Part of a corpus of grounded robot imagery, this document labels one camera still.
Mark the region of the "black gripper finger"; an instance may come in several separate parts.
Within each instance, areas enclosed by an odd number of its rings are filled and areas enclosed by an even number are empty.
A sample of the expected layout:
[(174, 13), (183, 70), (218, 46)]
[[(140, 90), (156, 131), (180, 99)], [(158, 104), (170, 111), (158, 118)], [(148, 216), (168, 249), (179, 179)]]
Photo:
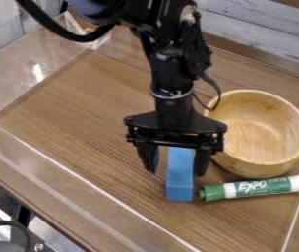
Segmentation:
[(211, 159), (211, 149), (208, 147), (203, 147), (202, 149), (195, 150), (194, 154), (194, 175), (200, 177), (206, 174), (207, 167)]
[(160, 160), (159, 146), (154, 143), (139, 142), (136, 144), (136, 151), (144, 168), (148, 172), (155, 173)]

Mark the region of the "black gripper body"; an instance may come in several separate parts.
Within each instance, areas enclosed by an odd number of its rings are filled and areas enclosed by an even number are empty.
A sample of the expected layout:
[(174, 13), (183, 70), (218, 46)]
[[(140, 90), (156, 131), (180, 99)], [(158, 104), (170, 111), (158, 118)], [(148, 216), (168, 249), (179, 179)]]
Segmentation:
[(126, 141), (158, 146), (225, 150), (227, 126), (204, 117), (192, 106), (192, 94), (178, 99), (156, 98), (156, 109), (124, 118)]

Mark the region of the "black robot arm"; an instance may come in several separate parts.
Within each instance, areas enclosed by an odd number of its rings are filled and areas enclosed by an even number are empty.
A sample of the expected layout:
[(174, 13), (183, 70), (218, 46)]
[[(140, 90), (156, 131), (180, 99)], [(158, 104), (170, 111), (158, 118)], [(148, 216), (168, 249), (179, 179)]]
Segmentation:
[(225, 149), (227, 126), (203, 117), (194, 81), (216, 82), (206, 75), (212, 51), (200, 28), (192, 0), (68, 0), (79, 16), (99, 27), (80, 35), (64, 28), (33, 0), (15, 0), (39, 23), (75, 42), (99, 40), (115, 26), (128, 24), (151, 67), (155, 110), (124, 118), (126, 139), (134, 144), (146, 169), (155, 172), (162, 146), (192, 149), (192, 175), (206, 173), (210, 158)]

